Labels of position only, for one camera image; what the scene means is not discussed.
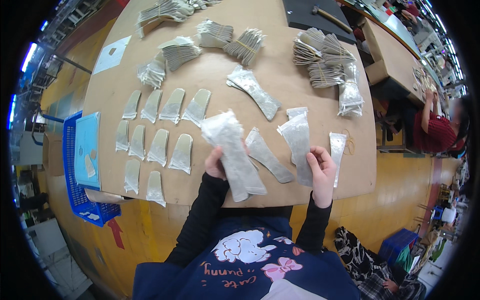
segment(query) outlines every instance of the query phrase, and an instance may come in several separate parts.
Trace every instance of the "blue crate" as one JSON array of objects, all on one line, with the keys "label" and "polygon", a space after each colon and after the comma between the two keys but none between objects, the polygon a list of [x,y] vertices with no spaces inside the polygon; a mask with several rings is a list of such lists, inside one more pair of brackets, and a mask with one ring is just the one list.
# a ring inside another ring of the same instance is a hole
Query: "blue crate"
[{"label": "blue crate", "polygon": [[[65,181],[67,184],[67,193],[70,200],[70,206],[75,215],[87,220],[97,226],[103,227],[103,224],[121,215],[120,205],[97,203],[88,200],[83,187],[77,184],[75,180],[75,130],[76,120],[82,117],[82,111],[67,117],[63,123],[63,167],[65,169]],[[80,213],[92,213],[100,217],[98,220],[92,220]]]},{"label": "blue crate", "polygon": [[383,241],[378,256],[387,261],[388,265],[395,264],[400,252],[415,242],[419,237],[418,234],[402,228],[399,232]]}]

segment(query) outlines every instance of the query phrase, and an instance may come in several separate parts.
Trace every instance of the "wooden hammer handle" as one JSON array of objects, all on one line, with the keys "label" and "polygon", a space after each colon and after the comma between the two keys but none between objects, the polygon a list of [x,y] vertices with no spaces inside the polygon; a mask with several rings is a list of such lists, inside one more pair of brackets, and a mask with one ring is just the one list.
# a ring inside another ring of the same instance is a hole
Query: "wooden hammer handle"
[{"label": "wooden hammer handle", "polygon": [[339,19],[337,19],[336,17],[332,16],[331,14],[327,13],[326,11],[324,10],[321,10],[321,9],[318,9],[317,11],[319,14],[321,14],[323,17],[325,17],[326,19],[330,20],[331,22],[337,24],[338,26],[340,26],[343,30],[345,30],[346,32],[348,33],[352,33],[353,30],[350,28],[350,26],[348,26],[347,24],[343,23],[342,21],[340,21]]}]

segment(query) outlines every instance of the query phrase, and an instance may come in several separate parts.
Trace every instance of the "yellow floor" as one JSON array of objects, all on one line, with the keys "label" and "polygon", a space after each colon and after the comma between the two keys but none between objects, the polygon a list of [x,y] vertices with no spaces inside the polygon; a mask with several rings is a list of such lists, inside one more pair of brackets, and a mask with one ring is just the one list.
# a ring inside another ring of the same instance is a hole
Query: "yellow floor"
[{"label": "yellow floor", "polygon": [[[114,20],[67,55],[75,62],[93,69],[96,58]],[[73,92],[70,113],[83,107],[89,75],[64,64],[58,79],[44,92],[41,106],[50,104]],[[393,143],[400,141],[396,136]],[[458,160],[444,159],[442,183],[450,184]],[[416,216],[425,211],[417,204],[427,204],[433,175],[431,158],[403,158],[402,154],[377,155],[377,183],[373,193],[334,201],[324,244],[330,250],[334,230],[345,226],[367,248],[376,252],[382,241],[405,227],[415,229]],[[131,296],[135,266],[141,262],[164,261],[176,243],[176,237],[188,215],[189,207],[132,200],[122,204],[122,216],[115,218],[120,226],[125,249],[117,247],[112,229],[100,228],[73,215],[65,189],[65,177],[39,174],[41,187],[47,190],[65,239],[85,273],[99,286],[119,297]],[[305,219],[307,205],[293,209],[290,224],[295,240]]]}]

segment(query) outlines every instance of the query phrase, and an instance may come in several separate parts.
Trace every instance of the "navy blue shirt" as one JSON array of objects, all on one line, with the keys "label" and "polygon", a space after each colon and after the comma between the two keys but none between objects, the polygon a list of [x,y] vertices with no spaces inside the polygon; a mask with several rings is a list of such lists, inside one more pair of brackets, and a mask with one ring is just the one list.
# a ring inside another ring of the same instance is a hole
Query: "navy blue shirt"
[{"label": "navy blue shirt", "polygon": [[260,299],[279,279],[329,300],[360,298],[336,253],[312,255],[287,237],[291,229],[271,229],[289,228],[285,218],[255,220],[250,228],[240,218],[219,222],[213,242],[185,268],[139,264],[133,299]]}]

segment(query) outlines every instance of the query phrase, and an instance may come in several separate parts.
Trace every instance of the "pink bow print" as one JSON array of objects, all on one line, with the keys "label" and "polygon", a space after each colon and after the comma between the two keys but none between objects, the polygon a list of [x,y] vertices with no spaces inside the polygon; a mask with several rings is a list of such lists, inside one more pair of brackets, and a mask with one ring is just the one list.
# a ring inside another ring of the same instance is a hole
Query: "pink bow print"
[{"label": "pink bow print", "polygon": [[265,273],[265,276],[270,278],[272,282],[277,279],[283,279],[285,273],[291,270],[300,270],[303,265],[298,264],[295,260],[288,257],[279,257],[278,264],[266,264],[261,270]]}]

